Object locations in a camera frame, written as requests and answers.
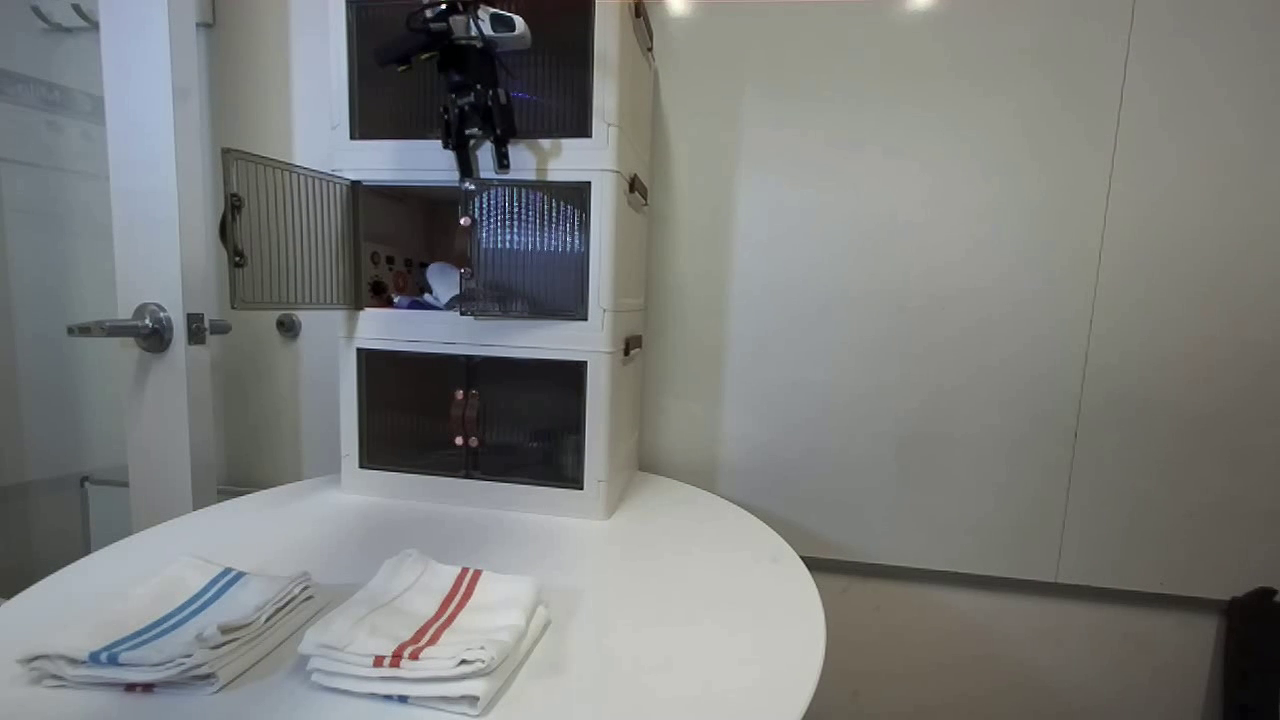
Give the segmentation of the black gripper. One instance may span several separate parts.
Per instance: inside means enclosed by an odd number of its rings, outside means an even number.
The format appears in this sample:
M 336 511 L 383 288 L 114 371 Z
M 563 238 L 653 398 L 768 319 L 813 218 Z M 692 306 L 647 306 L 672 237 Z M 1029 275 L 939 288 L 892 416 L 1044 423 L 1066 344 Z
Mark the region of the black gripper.
M 478 141 L 494 141 L 497 171 L 511 171 L 518 110 L 494 53 L 444 53 L 444 141 L 456 144 L 460 189 L 479 182 Z

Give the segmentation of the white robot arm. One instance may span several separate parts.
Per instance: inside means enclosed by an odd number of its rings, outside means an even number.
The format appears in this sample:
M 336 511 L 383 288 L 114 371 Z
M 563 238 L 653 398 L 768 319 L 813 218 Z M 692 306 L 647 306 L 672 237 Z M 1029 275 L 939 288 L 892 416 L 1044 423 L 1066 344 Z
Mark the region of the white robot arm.
M 483 0 L 419 0 L 409 33 L 409 55 L 433 61 L 444 79 L 442 144 L 451 152 L 460 182 L 479 182 L 479 147 L 494 147 L 494 164 L 508 171 L 518 110 L 500 55 L 532 43 L 528 19 Z

